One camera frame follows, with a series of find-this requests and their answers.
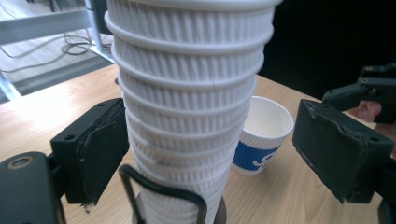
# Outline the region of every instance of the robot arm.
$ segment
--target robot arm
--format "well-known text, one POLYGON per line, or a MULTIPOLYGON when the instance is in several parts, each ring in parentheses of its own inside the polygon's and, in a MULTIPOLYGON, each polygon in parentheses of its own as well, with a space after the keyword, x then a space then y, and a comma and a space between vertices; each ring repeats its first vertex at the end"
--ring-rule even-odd
POLYGON ((322 103, 302 100, 292 142, 341 203, 369 203, 376 191, 380 222, 396 223, 394 143, 342 113, 360 100, 381 103, 377 122, 395 122, 396 63, 364 67, 358 83, 326 92, 322 103))
POLYGON ((97 204, 129 148, 122 99, 95 105, 51 139, 52 154, 0 163, 0 223, 65 223, 60 198, 97 204))

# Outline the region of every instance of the stack of paper cups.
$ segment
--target stack of paper cups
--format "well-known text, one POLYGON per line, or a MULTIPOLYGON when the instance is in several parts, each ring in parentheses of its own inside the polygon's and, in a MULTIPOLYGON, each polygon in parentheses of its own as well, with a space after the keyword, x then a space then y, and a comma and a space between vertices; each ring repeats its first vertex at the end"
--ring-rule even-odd
MULTIPOLYGON (((202 196, 213 223, 280 0, 108 0, 106 25, 135 165, 202 196)), ((197 208, 141 189, 148 223, 195 223, 197 208)))

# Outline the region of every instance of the floor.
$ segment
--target floor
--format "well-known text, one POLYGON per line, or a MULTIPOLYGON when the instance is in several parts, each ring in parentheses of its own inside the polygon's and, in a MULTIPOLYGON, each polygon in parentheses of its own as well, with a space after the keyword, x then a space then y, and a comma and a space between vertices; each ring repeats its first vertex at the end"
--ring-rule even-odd
MULTIPOLYGON (((34 3, 2 0, 0 21, 85 8, 82 0, 56 3, 55 12, 51 12, 47 0, 35 0, 34 3)), ((101 35, 101 39, 105 49, 109 50, 112 36, 101 35)), ((92 44, 90 28, 7 44, 0 48, 0 70, 22 95, 26 95, 109 65, 109 61, 91 51, 92 44)), ((0 103, 6 101, 0 92, 0 103)))

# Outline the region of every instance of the wooden table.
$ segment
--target wooden table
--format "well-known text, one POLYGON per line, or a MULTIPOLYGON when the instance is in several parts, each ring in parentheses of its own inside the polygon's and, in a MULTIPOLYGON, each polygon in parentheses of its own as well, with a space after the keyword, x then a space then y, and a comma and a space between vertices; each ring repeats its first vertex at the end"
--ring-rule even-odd
MULTIPOLYGON (((120 88, 114 83, 117 69, 111 65, 0 105, 0 161, 25 151, 50 154, 52 137, 92 106, 120 97, 120 88)), ((258 77, 256 95, 280 102, 294 118, 300 99, 312 99, 262 77, 258 77)), ((131 153, 123 163, 133 164, 131 153)), ((223 197, 227 223, 241 224, 372 224, 378 222, 381 200, 375 195, 369 204, 340 204, 299 156, 291 135, 259 175, 231 171, 223 197)), ((62 202, 69 224, 131 223, 132 209, 118 173, 89 214, 79 204, 68 204, 64 197, 62 202)))

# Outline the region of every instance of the black wire holder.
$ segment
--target black wire holder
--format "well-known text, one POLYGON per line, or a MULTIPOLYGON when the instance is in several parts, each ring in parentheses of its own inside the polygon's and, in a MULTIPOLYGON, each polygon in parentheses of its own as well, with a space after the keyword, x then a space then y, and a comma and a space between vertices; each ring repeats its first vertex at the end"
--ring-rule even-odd
POLYGON ((134 210, 134 215, 137 219, 137 224, 146 224, 145 219, 143 219, 142 213, 139 210, 138 207, 138 202, 136 197, 134 196, 134 189, 132 187, 132 184, 130 182, 130 178, 132 178, 136 183, 141 185, 142 187, 149 189, 153 192, 169 196, 169 197, 174 197, 174 198, 179 198, 183 199, 186 201, 189 201, 191 203, 194 203, 198 207, 198 213, 197 213, 197 224, 204 224, 205 219, 206 219, 206 213, 207 213, 207 204, 205 200, 199 196, 198 194, 195 194, 193 192, 184 190, 184 189, 174 189, 174 188, 169 188, 165 187, 162 185, 159 185, 157 183, 154 183, 145 177, 143 177, 141 174, 139 174, 133 167, 123 164, 119 168, 119 173, 122 179, 122 184, 126 190, 126 193, 128 195, 128 199, 131 203, 131 206, 134 210))

